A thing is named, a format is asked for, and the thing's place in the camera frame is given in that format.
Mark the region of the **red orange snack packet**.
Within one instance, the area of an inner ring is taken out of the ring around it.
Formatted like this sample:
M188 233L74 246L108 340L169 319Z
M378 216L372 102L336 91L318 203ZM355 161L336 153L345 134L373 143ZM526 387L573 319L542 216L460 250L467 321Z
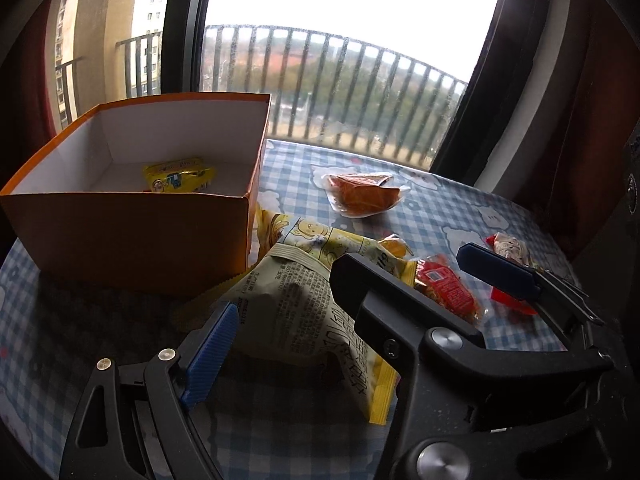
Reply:
M454 272L446 255L432 255L416 262L414 288L465 322L480 324L480 303Z

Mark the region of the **large yellow chip bag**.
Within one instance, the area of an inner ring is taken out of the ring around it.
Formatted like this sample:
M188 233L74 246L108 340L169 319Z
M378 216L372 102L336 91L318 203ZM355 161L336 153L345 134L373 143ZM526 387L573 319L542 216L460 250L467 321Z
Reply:
M236 348L298 366L332 354L364 418L385 425L398 374L336 304L330 272L338 258L355 254L410 285L416 262L372 238L283 212L259 208L256 226L258 260L221 297L239 310Z

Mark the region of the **small yellow cartoon snack bag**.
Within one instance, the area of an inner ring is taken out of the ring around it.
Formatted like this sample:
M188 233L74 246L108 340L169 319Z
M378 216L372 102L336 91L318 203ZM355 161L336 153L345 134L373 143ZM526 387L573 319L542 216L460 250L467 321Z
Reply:
M142 169L152 193L191 193L204 190L216 177L217 170L201 157L159 162Z

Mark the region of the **red white cartoon packet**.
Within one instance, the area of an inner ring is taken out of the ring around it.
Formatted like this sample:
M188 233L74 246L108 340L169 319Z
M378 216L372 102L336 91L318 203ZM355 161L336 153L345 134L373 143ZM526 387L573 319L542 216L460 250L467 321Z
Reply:
M491 289L490 299L518 314L535 316L536 310L521 295L511 295L511 292L516 291L516 286L523 284L524 269L530 269L534 265L527 245L505 232L495 232L486 237L485 242L501 258L498 265L499 287Z

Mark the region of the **blue checked bear tablecloth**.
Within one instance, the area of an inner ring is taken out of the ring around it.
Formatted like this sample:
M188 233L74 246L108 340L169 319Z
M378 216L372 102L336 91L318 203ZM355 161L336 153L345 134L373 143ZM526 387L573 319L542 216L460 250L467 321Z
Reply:
M1 268L1 456L6 479L54 479L99 359L153 361L202 327L217 304L239 328L205 398L190 408L206 455L228 479L370 479L393 412L373 390L396 382L390 359L355 332L330 281L360 256L411 283L436 264L472 296L469 319L491 350L558 351L544 321L497 304L459 268L459 248L503 233L561 278L574 271L523 208L448 179L367 157L271 141L250 234L252 267L192 297L67 281L41 272L21 243Z

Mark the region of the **dark red curtain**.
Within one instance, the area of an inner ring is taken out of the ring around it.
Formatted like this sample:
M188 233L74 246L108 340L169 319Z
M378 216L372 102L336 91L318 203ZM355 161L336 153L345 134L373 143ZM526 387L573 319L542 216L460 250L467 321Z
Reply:
M639 0L552 0L544 33L550 73L514 197L572 254L623 199L639 122Z

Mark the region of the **small yellow-filled clear packet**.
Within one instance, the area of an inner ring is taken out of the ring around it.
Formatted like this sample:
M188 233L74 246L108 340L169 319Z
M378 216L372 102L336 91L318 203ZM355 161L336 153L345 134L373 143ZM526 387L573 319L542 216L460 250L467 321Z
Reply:
M397 234L387 235L382 240L378 240L378 244L396 258L407 259L413 256L410 246Z

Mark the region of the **orange clear-wrapped pastry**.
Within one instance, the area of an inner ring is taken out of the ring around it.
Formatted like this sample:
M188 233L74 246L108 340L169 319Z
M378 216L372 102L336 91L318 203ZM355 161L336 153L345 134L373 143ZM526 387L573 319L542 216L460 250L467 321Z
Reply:
M411 190L408 185L391 185L391 180L389 172L325 174L321 184L334 211L360 219L391 210Z

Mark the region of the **orange cardboard box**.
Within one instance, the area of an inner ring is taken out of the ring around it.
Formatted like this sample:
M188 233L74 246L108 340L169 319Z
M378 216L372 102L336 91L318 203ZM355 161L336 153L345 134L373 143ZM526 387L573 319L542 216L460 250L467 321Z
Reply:
M247 267L269 104L191 92L98 105L24 163L2 208L43 272L201 292ZM190 157L216 168L209 186L149 190L145 166Z

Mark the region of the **black balcony railing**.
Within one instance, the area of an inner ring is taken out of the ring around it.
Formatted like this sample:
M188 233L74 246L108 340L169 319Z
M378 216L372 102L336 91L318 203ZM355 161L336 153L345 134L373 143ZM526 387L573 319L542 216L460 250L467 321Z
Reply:
M410 55L320 30L215 24L202 33L180 47L160 32L115 41L116 96L263 93L271 139L428 169L468 88Z

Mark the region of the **black window frame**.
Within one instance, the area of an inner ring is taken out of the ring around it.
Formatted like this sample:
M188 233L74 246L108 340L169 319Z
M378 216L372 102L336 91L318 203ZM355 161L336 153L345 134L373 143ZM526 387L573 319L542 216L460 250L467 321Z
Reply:
M215 24L292 26L390 48L468 84L435 158L477 95L508 0L168 0L164 40L201 39Z

